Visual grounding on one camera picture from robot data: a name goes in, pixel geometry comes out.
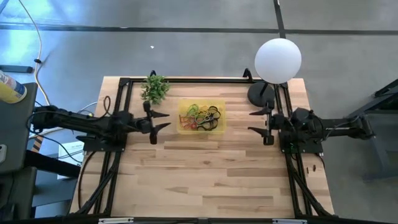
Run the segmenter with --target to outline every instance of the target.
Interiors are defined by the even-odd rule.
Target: wooden table
[[[104,114],[103,100],[107,95],[112,99],[113,108],[119,78],[104,77],[96,116]],[[166,100],[160,106],[153,106],[156,111],[170,114],[169,117],[155,119],[156,123],[172,122],[159,133],[158,144],[149,144],[148,134],[129,134],[119,166],[112,216],[294,217],[287,168],[284,155],[280,152],[277,132],[274,132],[275,144],[264,146],[260,135],[248,130],[248,126],[264,128],[266,119],[265,116],[249,116],[250,112],[259,109],[247,99],[249,86],[171,83]],[[293,109],[309,108],[303,79],[289,81],[289,91]],[[140,83],[135,83],[130,104],[130,113],[134,116],[145,115],[140,92]],[[179,135],[176,108],[182,98],[225,100],[225,134]],[[96,153],[87,165],[82,180],[83,202],[98,185],[103,156],[104,153]],[[315,155],[304,154],[303,164],[308,187],[324,208],[333,213],[321,161]],[[313,171],[313,165],[316,165],[316,171]],[[105,189],[102,209],[107,191]],[[298,195],[304,212],[301,191]],[[71,212],[76,210],[77,190]]]

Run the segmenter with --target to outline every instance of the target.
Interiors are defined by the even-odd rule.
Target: white globe lamp
[[[268,83],[285,83],[299,72],[301,52],[290,40],[272,39],[257,51],[254,66],[265,83],[258,82],[250,86],[248,98],[253,105],[263,107],[268,100],[275,98],[275,92]]]

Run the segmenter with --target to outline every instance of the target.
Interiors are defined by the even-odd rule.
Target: gray floor
[[[271,0],[36,0],[25,1],[41,24],[134,27],[276,28]],[[395,0],[280,0],[289,29],[398,29]],[[29,23],[10,0],[0,22]],[[254,71],[257,49],[277,34],[42,31],[45,59],[40,81],[50,101],[78,110],[97,100],[106,75],[239,77]],[[305,79],[310,104],[322,118],[346,116],[398,75],[397,36],[288,35],[302,51],[297,75]],[[0,64],[31,65],[39,43],[34,31],[0,30]],[[32,82],[32,74],[10,74]],[[37,100],[44,102],[39,93]],[[70,131],[51,134],[74,141]],[[377,169],[370,145],[350,138],[323,143],[326,174],[337,215],[397,222],[398,179],[364,183]],[[57,152],[44,142],[42,153]]]

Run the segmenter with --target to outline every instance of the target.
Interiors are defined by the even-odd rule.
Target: black lamp base
[[[275,98],[275,91],[270,85],[267,85],[264,93],[260,95],[264,85],[266,85],[266,83],[257,82],[251,85],[249,88],[248,98],[250,103],[254,106],[263,107],[267,100],[274,100]]]

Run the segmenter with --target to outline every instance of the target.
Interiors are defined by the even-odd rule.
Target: green plant
[[[165,77],[160,75],[148,76],[145,83],[142,83],[141,98],[153,105],[158,105],[165,99],[170,84],[164,81]]]

